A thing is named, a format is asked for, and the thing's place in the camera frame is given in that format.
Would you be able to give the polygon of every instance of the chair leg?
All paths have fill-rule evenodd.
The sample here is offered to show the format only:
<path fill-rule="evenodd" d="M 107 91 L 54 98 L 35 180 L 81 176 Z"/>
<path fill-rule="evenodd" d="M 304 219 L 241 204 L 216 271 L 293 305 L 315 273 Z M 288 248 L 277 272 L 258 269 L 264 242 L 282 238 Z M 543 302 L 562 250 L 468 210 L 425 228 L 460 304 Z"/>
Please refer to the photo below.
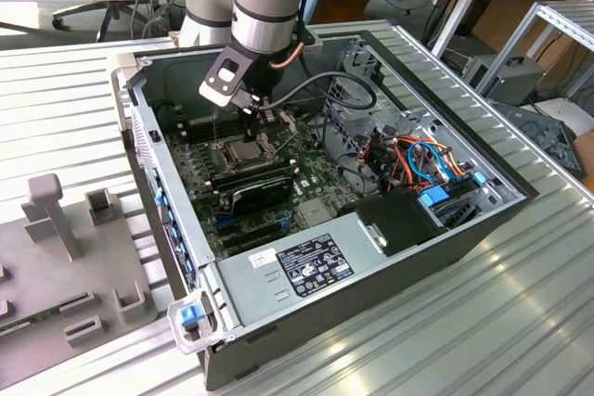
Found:
<path fill-rule="evenodd" d="M 101 28 L 97 33 L 97 40 L 96 42 L 104 42 L 105 35 L 108 32 L 108 28 L 110 27 L 111 18 L 113 17 L 113 8 L 115 6 L 113 4 L 108 4 L 108 8 L 105 11 L 105 16 L 103 16 L 103 21 L 101 22 Z"/>
<path fill-rule="evenodd" d="M 54 19 L 65 18 L 78 13 L 88 13 L 89 11 L 97 11 L 108 7 L 109 2 L 93 2 L 92 4 L 84 4 L 78 6 L 71 6 L 70 8 L 59 9 L 52 13 Z"/>
<path fill-rule="evenodd" d="M 129 7 L 128 5 L 120 4 L 120 12 L 132 17 L 132 13 L 134 12 L 134 10 L 131 7 Z M 143 16 L 142 14 L 140 14 L 140 11 L 136 12 L 135 20 L 138 20 L 139 22 L 142 22 L 142 23 L 147 23 L 149 21 L 146 16 Z"/>

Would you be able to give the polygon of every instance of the motherboard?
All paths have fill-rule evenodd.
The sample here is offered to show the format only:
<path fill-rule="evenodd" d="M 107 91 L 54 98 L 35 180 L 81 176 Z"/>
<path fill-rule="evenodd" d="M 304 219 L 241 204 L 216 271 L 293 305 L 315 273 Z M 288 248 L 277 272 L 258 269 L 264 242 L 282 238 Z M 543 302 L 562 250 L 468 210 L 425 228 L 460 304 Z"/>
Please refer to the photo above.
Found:
<path fill-rule="evenodd" d="M 179 134 L 167 136 L 175 167 L 219 260 L 322 224 L 365 194 L 364 184 L 361 193 L 355 192 L 327 157 L 316 131 L 297 121 L 267 127 L 250 142 L 241 134 L 194 144 Z"/>

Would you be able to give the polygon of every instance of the blue cable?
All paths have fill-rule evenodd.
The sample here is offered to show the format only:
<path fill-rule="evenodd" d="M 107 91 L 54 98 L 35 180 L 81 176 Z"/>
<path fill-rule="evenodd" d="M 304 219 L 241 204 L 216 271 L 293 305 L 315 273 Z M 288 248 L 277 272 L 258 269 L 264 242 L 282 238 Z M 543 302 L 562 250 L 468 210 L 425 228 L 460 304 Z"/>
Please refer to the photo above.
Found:
<path fill-rule="evenodd" d="M 435 159 L 437 160 L 437 162 L 439 162 L 440 167 L 442 168 L 442 170 L 445 173 L 445 176 L 447 177 L 447 180 L 451 180 L 453 177 L 455 177 L 456 175 L 454 175 L 454 173 L 451 171 L 451 169 L 449 169 L 446 164 L 444 163 L 444 161 L 442 160 L 442 157 L 439 155 L 439 152 L 435 149 L 435 147 L 427 144 L 427 143 L 423 143 L 422 141 L 419 141 L 417 143 L 413 143 L 410 145 L 410 147 L 408 148 L 408 164 L 410 164 L 410 168 L 413 170 L 414 173 L 416 173 L 418 176 L 425 178 L 427 181 L 429 181 L 431 183 L 431 185 L 435 185 L 435 183 L 433 182 L 433 179 L 424 174 L 423 172 L 420 172 L 419 169 L 417 169 L 417 166 L 414 162 L 413 159 L 413 148 L 416 146 L 424 146 L 427 147 L 435 156 Z"/>

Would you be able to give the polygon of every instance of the metal shelf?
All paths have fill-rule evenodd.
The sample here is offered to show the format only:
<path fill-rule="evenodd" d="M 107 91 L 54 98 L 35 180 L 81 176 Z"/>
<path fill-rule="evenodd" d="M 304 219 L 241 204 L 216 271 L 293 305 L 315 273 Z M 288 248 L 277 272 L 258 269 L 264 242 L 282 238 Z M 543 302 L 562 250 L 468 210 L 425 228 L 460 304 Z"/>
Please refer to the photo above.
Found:
<path fill-rule="evenodd" d="M 476 92 L 483 95 L 487 86 L 497 76 L 499 69 L 512 56 L 518 43 L 536 23 L 538 18 L 544 19 L 549 26 L 540 34 L 535 43 L 528 50 L 527 56 L 533 57 L 540 47 L 557 29 L 583 45 L 589 51 L 594 51 L 594 2 L 536 2 L 524 16 L 518 28 L 497 55 L 495 61 L 476 86 Z M 567 96 L 573 96 L 580 87 L 594 74 L 592 65 L 582 76 L 575 81 L 567 91 Z"/>

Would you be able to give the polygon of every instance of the chair wheel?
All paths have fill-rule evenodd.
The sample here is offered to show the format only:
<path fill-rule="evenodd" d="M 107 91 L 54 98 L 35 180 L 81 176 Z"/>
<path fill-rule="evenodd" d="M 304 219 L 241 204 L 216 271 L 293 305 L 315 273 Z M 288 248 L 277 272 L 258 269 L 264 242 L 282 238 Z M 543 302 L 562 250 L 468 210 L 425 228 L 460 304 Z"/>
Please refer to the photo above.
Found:
<path fill-rule="evenodd" d="M 63 32 L 66 29 L 63 18 L 52 19 L 52 26 L 59 32 Z"/>

